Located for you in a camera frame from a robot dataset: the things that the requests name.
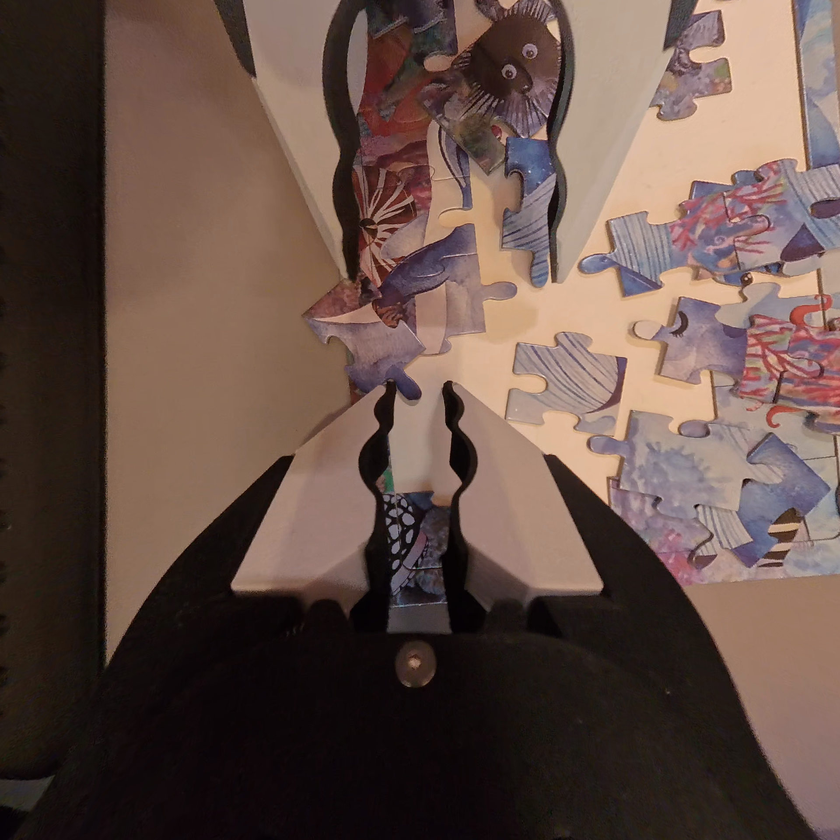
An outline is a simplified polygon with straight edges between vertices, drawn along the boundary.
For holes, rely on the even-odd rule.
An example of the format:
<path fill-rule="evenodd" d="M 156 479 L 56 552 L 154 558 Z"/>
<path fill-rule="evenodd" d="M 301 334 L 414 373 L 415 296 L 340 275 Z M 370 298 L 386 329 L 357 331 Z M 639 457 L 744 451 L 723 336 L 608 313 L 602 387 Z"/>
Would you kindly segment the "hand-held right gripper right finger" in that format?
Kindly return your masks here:
<path fill-rule="evenodd" d="M 443 388 L 450 508 L 444 585 L 453 632 L 477 630 L 499 601 L 603 588 L 542 451 L 462 385 Z"/>

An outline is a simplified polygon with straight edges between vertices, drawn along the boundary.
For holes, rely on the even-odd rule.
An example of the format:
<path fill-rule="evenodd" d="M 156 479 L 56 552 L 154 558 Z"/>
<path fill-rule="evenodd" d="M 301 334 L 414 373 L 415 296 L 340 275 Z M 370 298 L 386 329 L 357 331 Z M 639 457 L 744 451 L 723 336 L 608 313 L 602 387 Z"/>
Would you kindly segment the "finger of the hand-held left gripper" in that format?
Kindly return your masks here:
<path fill-rule="evenodd" d="M 355 277 L 361 2 L 243 5 L 260 100 L 342 277 Z"/>
<path fill-rule="evenodd" d="M 612 189 L 665 70 L 673 18 L 669 1 L 553 2 L 563 68 L 549 121 L 557 172 L 551 226 L 554 282 L 563 282 Z"/>

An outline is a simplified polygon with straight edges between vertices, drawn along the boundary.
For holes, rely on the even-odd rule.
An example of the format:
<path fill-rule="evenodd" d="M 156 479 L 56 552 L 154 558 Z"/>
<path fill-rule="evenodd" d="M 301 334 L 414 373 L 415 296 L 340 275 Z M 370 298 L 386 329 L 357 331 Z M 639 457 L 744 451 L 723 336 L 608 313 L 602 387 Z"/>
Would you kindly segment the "lavender coral puzzle piece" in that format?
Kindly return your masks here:
<path fill-rule="evenodd" d="M 433 504 L 431 491 L 413 492 L 408 497 L 423 513 L 420 528 L 427 542 L 408 578 L 407 588 L 422 599 L 442 602 L 445 600 L 442 558 L 448 547 L 450 508 Z"/>

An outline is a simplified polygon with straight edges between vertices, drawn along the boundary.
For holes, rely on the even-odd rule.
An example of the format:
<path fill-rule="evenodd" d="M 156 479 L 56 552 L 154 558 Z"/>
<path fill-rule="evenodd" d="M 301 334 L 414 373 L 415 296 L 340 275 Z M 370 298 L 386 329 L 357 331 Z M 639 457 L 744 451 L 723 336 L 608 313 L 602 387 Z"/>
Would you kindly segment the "black sea urchin puzzle piece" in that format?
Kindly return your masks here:
<path fill-rule="evenodd" d="M 532 137 L 548 120 L 562 66 L 552 20 L 545 2 L 500 7 L 492 26 L 416 99 L 440 122 L 480 116 L 500 121 L 518 137 Z"/>

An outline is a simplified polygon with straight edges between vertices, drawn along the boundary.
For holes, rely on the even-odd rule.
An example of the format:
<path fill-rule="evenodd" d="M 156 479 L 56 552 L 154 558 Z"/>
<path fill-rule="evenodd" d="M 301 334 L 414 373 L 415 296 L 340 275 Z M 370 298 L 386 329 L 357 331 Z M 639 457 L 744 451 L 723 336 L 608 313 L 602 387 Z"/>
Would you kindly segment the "urchin green coral puzzle piece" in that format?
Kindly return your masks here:
<path fill-rule="evenodd" d="M 493 131 L 493 119 L 469 106 L 469 88 L 433 80 L 417 99 L 461 150 L 486 174 L 505 160 L 505 144 Z"/>

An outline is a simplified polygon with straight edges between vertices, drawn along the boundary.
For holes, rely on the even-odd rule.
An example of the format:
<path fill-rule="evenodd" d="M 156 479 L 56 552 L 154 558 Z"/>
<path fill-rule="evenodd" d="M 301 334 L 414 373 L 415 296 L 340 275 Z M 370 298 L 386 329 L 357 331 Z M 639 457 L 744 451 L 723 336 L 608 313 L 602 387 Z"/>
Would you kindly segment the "purple white sail puzzle piece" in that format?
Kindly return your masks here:
<path fill-rule="evenodd" d="M 352 355 L 349 378 L 364 393 L 393 380 L 407 400 L 421 397 L 420 386 L 405 373 L 425 347 L 405 321 L 387 325 L 375 313 L 375 288 L 365 278 L 341 279 L 303 313 L 319 339 L 341 341 Z"/>

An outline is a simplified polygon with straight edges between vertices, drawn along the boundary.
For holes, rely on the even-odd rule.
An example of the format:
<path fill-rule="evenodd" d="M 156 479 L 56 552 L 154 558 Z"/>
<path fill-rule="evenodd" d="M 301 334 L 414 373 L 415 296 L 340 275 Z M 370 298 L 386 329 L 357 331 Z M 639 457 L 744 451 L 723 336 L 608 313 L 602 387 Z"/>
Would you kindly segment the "sea print puzzle board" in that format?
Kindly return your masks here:
<path fill-rule="evenodd" d="M 718 47 L 693 49 L 690 57 L 698 63 L 727 58 L 731 92 L 697 99 L 696 112 L 686 119 L 662 121 L 658 108 L 650 106 L 656 115 L 641 122 L 581 259 L 613 251 L 607 226 L 611 218 L 647 212 L 651 225 L 667 224 L 680 217 L 679 205 L 687 199 L 716 191 L 724 197 L 738 186 L 755 184 L 756 171 L 772 161 L 794 160 L 798 172 L 838 164 L 838 15 L 833 2 L 700 2 L 694 14 L 715 10 L 721 11 L 725 40 Z M 504 350 L 489 350 L 488 342 L 471 343 L 455 352 L 454 362 L 434 362 L 427 368 L 465 375 L 468 385 L 479 385 L 479 394 L 491 396 L 490 403 L 499 407 L 504 385 L 529 393 L 547 386 L 540 376 L 513 372 L 518 343 L 553 347 L 557 333 L 582 333 L 591 338 L 591 352 L 626 358 L 615 431 L 608 437 L 624 441 L 630 413 L 637 411 L 670 417 L 673 434 L 692 436 L 691 429 L 680 431 L 680 426 L 698 421 L 740 427 L 758 440 L 774 434 L 799 455 L 775 431 L 720 421 L 712 376 L 724 373 L 700 371 L 699 384 L 665 377 L 658 373 L 665 346 L 637 338 L 632 327 L 643 320 L 672 324 L 680 298 L 719 305 L 718 319 L 723 307 L 743 301 L 748 287 L 765 282 L 780 285 L 782 298 L 814 296 L 838 286 L 838 248 L 825 252 L 817 269 L 799 276 L 740 268 L 722 276 L 699 276 L 697 268 L 683 266 L 663 272 L 660 279 L 659 289 L 623 297 L 616 268 L 584 274 L 578 263 L 563 283 L 522 292 L 522 302 L 504 311 L 506 321 L 491 324 L 490 334 L 503 342 Z M 520 379 L 524 385 L 513 385 Z M 578 421 L 571 413 L 547 411 L 541 425 L 512 422 L 521 431 L 534 427 L 527 435 L 538 444 L 560 444 L 565 450 L 574 440 L 573 464 L 583 467 L 584 478 L 594 480 L 596 490 L 615 477 L 620 487 L 623 458 L 592 452 L 589 439 L 606 435 L 576 430 Z M 690 563 L 700 582 L 692 584 L 838 573 L 838 437 L 826 441 L 827 456 L 799 456 L 829 491 L 805 514 L 783 565 L 748 569 L 725 549 L 700 569 L 692 563 L 694 554 Z"/>

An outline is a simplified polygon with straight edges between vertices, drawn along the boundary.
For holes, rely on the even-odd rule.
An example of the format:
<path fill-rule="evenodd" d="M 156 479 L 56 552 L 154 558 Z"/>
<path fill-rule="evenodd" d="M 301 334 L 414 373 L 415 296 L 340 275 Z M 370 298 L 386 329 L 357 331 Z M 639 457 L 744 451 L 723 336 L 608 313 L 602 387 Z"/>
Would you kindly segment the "lavender white whale puzzle piece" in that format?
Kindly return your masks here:
<path fill-rule="evenodd" d="M 447 280 L 433 290 L 417 294 L 414 298 L 414 332 L 424 345 L 423 354 L 448 352 L 452 336 L 484 332 L 485 300 L 507 300 L 517 291 L 514 282 L 484 285 L 475 275 L 463 280 Z"/>

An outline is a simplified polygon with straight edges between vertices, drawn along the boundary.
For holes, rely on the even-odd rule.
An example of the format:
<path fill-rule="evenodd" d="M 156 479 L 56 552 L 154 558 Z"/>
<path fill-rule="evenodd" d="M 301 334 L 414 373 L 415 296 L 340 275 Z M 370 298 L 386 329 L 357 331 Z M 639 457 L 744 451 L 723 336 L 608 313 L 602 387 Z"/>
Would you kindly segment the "purple eyelash puzzle piece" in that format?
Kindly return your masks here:
<path fill-rule="evenodd" d="M 672 324 L 637 321 L 632 331 L 641 340 L 665 346 L 658 364 L 660 375 L 699 384 L 700 371 L 709 370 L 737 381 L 747 352 L 747 330 L 718 321 L 719 309 L 718 304 L 681 297 Z"/>

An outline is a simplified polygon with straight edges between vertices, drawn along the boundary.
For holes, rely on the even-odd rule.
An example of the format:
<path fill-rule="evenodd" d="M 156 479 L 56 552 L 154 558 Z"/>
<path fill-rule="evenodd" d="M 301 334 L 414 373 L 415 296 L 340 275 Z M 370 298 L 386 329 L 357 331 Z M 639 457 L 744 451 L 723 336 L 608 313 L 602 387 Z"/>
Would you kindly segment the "red green coral puzzle piece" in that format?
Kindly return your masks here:
<path fill-rule="evenodd" d="M 772 403 L 785 375 L 817 377 L 819 363 L 789 353 L 796 325 L 771 316 L 756 314 L 750 318 L 747 349 L 737 393 L 763 403 Z"/>

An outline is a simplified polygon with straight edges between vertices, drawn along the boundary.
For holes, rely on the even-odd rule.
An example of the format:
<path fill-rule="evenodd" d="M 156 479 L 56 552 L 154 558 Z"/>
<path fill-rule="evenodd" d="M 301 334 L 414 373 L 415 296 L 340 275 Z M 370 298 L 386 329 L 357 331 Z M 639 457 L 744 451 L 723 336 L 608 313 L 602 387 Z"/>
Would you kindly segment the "red coral purple puzzle piece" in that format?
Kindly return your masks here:
<path fill-rule="evenodd" d="M 803 367 L 789 368 L 781 380 L 777 402 L 804 406 L 810 411 L 839 407 L 839 331 L 798 325 L 787 350 L 794 361 L 817 364 L 814 375 Z"/>

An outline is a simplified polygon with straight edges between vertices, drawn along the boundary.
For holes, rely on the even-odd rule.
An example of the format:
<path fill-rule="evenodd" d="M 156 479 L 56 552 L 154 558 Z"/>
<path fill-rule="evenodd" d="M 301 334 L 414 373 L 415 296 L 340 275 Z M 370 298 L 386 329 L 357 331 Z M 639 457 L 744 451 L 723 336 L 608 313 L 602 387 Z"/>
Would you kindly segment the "blue dark coral puzzle piece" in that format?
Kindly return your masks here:
<path fill-rule="evenodd" d="M 698 63 L 690 57 L 693 49 L 721 46 L 726 38 L 724 30 L 719 10 L 692 15 L 650 102 L 651 107 L 658 108 L 658 119 L 686 119 L 696 112 L 697 99 L 731 92 L 727 58 Z"/>

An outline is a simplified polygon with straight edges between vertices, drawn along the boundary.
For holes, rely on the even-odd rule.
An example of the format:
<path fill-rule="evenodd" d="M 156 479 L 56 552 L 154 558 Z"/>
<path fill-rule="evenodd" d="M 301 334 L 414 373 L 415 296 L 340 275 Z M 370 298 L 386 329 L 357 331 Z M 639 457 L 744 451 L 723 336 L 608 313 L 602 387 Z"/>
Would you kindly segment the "red tipped tail puzzle piece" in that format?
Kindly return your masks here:
<path fill-rule="evenodd" d="M 432 169 L 432 204 L 426 242 L 437 241 L 448 232 L 440 217 L 447 211 L 470 210 L 473 206 L 469 156 L 436 121 L 427 131 L 428 163 Z"/>

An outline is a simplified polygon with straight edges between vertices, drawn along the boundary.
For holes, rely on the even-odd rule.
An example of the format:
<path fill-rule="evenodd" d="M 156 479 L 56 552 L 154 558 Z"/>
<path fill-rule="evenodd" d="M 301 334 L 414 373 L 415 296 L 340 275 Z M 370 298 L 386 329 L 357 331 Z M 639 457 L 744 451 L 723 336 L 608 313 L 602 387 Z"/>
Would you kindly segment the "dark blue fin puzzle piece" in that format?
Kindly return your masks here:
<path fill-rule="evenodd" d="M 473 224 L 454 228 L 449 235 L 406 257 L 379 287 L 372 307 L 383 323 L 395 329 L 406 319 L 408 303 L 446 281 L 479 280 L 476 229 Z"/>

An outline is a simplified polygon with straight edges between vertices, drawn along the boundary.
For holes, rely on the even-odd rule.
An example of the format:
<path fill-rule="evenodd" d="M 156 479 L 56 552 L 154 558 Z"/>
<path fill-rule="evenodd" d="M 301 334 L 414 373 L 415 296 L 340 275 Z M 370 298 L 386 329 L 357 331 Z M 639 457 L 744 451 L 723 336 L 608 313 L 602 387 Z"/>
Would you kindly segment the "dark blue whale eye piece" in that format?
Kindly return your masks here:
<path fill-rule="evenodd" d="M 797 277 L 816 270 L 822 255 L 839 247 L 839 216 L 808 217 L 736 238 L 741 271 Z"/>

